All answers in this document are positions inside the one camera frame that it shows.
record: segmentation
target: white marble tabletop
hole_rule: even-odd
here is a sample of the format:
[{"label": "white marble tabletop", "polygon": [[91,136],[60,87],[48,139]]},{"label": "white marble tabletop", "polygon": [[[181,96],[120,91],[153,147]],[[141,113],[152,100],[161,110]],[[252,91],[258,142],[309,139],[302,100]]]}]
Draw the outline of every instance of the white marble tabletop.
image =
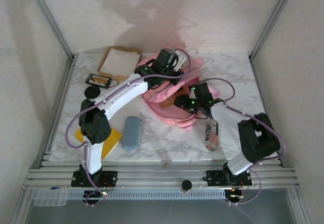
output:
[{"label": "white marble tabletop", "polygon": [[[193,53],[194,57],[203,57],[200,78],[222,77],[233,83],[236,96],[229,105],[247,113],[263,112],[260,95],[253,73],[245,54],[202,54]],[[79,112],[80,104],[85,99],[84,90],[89,86],[85,79],[89,73],[97,74],[97,67],[103,54],[79,54],[71,78],[60,123],[51,147],[50,161],[73,161],[83,159],[83,149],[74,150],[67,146],[64,134],[68,123]],[[221,98],[231,95],[231,88],[219,81],[209,81],[209,85],[221,93]],[[108,90],[102,89],[101,95]],[[121,108],[110,120],[110,125],[123,132],[128,116],[142,115],[140,144],[135,151],[125,151],[121,145],[103,161],[170,161],[170,160],[230,160],[240,151],[238,132],[219,122],[219,146],[215,151],[205,148],[205,129],[207,120],[199,120],[192,131],[162,123],[146,106],[141,96],[133,99]],[[72,126],[69,139],[72,144],[80,142],[74,137],[78,129],[77,121]]]}]

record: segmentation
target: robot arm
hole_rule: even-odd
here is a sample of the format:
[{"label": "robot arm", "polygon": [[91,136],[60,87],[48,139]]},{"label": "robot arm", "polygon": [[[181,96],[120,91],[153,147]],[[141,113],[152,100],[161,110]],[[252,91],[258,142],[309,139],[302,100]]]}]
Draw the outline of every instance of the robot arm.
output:
[{"label": "robot arm", "polygon": [[[96,185],[100,184],[99,179],[104,174],[101,165],[101,152],[104,141],[111,133],[108,121],[133,98],[155,86],[161,85],[164,81],[168,80],[176,85],[180,80],[180,75],[183,74],[178,69],[178,60],[179,57],[175,52],[163,49],[156,60],[151,60],[146,65],[138,67],[128,80],[108,94],[95,101],[86,99],[82,102],[81,111],[97,103],[102,103],[79,117],[81,133],[89,142],[89,145],[86,155],[87,161],[82,162],[80,169],[74,172],[73,178],[77,180],[71,184],[72,186],[91,186],[87,182],[85,164],[89,170],[91,180]],[[159,75],[172,76],[172,78],[165,79]],[[227,110],[222,99],[213,99],[205,82],[193,85],[190,96],[179,96],[174,104],[192,114],[200,111],[207,117],[224,121],[239,131],[242,152],[225,163],[221,173],[214,177],[217,178],[218,186],[233,186],[241,183],[242,178],[247,177],[246,170],[249,167],[280,149],[278,139],[269,131],[257,125],[254,121],[247,120],[246,117]],[[259,114],[256,117],[272,127],[266,114]],[[257,137],[255,131],[260,131],[261,136]]]},{"label": "robot arm", "polygon": [[[241,152],[223,165],[223,171],[217,176],[220,186],[236,185],[247,177],[246,171],[263,158],[279,151],[280,143],[275,135],[263,126],[241,114],[227,109],[222,99],[213,99],[205,82],[190,87],[190,95],[181,95],[175,99],[175,106],[196,114],[200,111],[208,118],[222,121],[238,130]],[[268,116],[264,113],[255,117],[272,128]]]},{"label": "robot arm", "polygon": [[161,85],[164,81],[168,80],[171,84],[176,85],[183,74],[179,68],[185,62],[185,60],[179,61],[178,55],[170,49],[163,49],[156,59],[139,66],[125,82],[114,90],[95,101],[86,99],[82,102],[81,111],[94,105],[98,106],[79,117],[81,133],[88,142],[88,147],[86,161],[83,161],[79,171],[73,174],[74,178],[77,178],[75,183],[80,182],[83,185],[87,182],[86,169],[89,171],[92,181],[98,183],[102,169],[103,144],[111,133],[108,121],[133,98]]},{"label": "robot arm", "polygon": [[[96,115],[94,115],[94,117],[96,117],[97,120],[92,121],[90,124],[90,118],[92,118],[93,113],[95,113],[91,111],[84,114],[79,119],[81,132],[84,135],[86,141],[89,142],[86,164],[90,174],[94,174],[101,169],[101,153],[103,143],[111,133],[108,121],[125,104],[127,104],[136,96],[141,95],[148,90],[148,83],[145,82],[144,79],[130,85],[131,81],[141,77],[142,76],[140,74],[132,74],[125,82],[119,85],[119,87],[110,91],[106,95],[95,99],[95,101],[93,102],[91,102],[89,99],[83,101],[81,110],[104,101],[102,105],[98,106],[95,109]],[[112,96],[109,101],[105,101],[106,98],[113,95],[114,92],[120,90],[120,88],[124,89],[115,96]]]}]

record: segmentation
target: can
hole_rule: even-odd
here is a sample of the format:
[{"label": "can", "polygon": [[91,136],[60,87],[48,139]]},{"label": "can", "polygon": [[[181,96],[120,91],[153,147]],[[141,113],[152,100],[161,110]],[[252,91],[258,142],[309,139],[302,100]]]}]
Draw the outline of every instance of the can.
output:
[{"label": "can", "polygon": [[205,147],[210,151],[214,151],[218,147],[218,123],[216,121],[207,122],[205,133]]}]

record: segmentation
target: black cap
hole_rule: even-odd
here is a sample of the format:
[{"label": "black cap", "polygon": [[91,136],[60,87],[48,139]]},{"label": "black cap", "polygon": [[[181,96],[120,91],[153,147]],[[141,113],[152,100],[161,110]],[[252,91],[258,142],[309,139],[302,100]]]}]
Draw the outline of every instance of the black cap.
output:
[{"label": "black cap", "polygon": [[185,180],[182,182],[181,187],[184,191],[189,191],[192,188],[192,183],[189,180]]},{"label": "black cap", "polygon": [[100,95],[100,88],[98,86],[89,86],[85,90],[85,96],[88,99],[95,99]]}]

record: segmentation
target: yellow cloth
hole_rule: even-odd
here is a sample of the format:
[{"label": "yellow cloth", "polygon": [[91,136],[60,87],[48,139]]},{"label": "yellow cloth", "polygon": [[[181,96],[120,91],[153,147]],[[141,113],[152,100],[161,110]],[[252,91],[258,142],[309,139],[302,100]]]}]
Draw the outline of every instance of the yellow cloth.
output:
[{"label": "yellow cloth", "polygon": [[[80,142],[84,142],[83,135],[81,133],[81,128],[79,128],[76,131],[76,133],[75,133],[74,136]],[[101,153],[101,159],[104,159],[104,158],[106,158],[109,155],[109,153],[117,146],[117,144],[118,144],[118,142],[120,141],[121,138],[122,138],[122,134],[119,133],[114,128],[111,128],[111,134],[110,134],[110,136],[103,143],[102,153]]]}]

